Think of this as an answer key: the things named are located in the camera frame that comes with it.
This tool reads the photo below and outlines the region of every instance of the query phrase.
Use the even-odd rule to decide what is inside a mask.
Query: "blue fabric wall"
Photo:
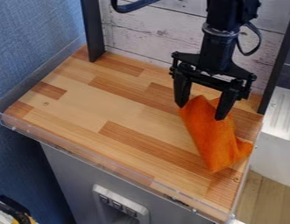
[[[79,0],[0,0],[0,97],[83,32]],[[39,223],[73,223],[39,144],[1,126],[0,194]]]

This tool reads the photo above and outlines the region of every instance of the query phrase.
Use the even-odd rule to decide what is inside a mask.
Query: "black pole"
[[[105,52],[99,0],[81,0],[84,28],[88,42],[89,61],[94,62]]]
[[[282,46],[279,49],[279,54],[272,69],[272,74],[270,76],[269,81],[267,82],[265,92],[263,93],[263,98],[258,108],[258,113],[265,114],[268,104],[272,98],[273,90],[277,86],[277,82],[279,80],[279,76],[281,74],[282,68],[285,64],[287,55],[290,49],[290,22],[282,42]]]

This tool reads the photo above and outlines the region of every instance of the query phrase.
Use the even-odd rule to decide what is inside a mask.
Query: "wooden table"
[[[4,120],[20,129],[29,123],[37,128],[30,135],[40,141],[225,221],[248,160],[211,174],[179,117],[172,85],[165,68],[109,52],[90,63],[83,47],[5,111],[23,123]],[[220,95],[199,85],[192,93]],[[262,122],[258,103],[252,95],[231,112],[237,136],[251,142]]]

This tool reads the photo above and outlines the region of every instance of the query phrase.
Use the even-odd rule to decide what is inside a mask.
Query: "white shiplap wall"
[[[172,52],[199,52],[205,10],[206,0],[161,0],[141,10],[118,14],[111,9],[109,0],[101,0],[105,44],[114,53],[169,67]],[[260,50],[251,57],[236,50],[235,62],[258,76],[253,84],[255,92],[265,89],[289,18],[290,0],[264,0],[254,21],[264,38]],[[246,28],[241,39],[244,49],[258,43]]]

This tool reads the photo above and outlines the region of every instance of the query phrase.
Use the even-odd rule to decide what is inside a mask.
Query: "orange towel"
[[[251,154],[252,144],[235,136],[234,123],[230,116],[215,119],[216,108],[202,95],[190,100],[180,110],[182,119],[212,172],[218,172]]]

